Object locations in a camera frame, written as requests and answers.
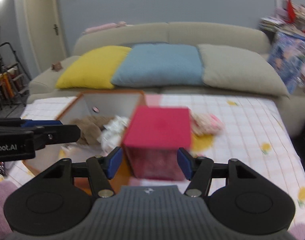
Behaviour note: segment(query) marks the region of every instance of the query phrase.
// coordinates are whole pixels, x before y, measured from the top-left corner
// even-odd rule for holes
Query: storage box
[[[57,120],[63,124],[69,124],[72,119],[83,118],[87,115],[112,116],[119,115],[131,118],[138,105],[145,105],[145,95],[142,91],[136,90],[112,90],[112,91],[85,91],[80,93],[77,98],[69,104],[59,115]],[[59,156],[61,144],[48,145],[44,149],[36,151],[36,157],[24,161],[27,168],[36,174],[44,171],[62,157]],[[100,147],[95,147],[92,153],[85,153],[81,150],[74,156],[69,155],[73,162],[84,162],[87,158],[94,155],[101,155]],[[123,161],[115,178],[111,180],[114,189],[118,191],[121,185],[127,185],[131,176],[130,168]]]
[[[123,144],[134,175],[142,179],[183,180],[177,150],[190,148],[188,108],[137,108]]]

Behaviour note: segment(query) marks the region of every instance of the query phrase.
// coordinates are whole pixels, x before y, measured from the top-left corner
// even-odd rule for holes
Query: box lid
[[[149,108],[139,106],[124,138],[127,147],[178,149],[190,148],[188,108]]]

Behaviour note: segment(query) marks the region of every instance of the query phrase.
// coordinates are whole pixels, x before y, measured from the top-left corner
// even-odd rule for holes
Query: door
[[[56,0],[25,0],[30,42],[40,72],[66,58]]]

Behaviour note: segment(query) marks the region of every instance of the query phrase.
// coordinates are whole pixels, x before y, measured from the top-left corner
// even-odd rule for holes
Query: ribbed gray surface
[[[88,217],[64,233],[43,240],[294,240],[286,231],[270,236],[247,236],[219,224],[200,198],[181,195],[177,186],[123,187],[110,199],[98,199]],[[41,237],[13,233],[7,240]]]

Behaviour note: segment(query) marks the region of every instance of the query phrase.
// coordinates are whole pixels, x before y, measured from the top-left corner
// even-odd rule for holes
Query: door handle
[[[58,36],[58,26],[57,26],[57,24],[54,24],[53,29],[55,30],[56,36]]]

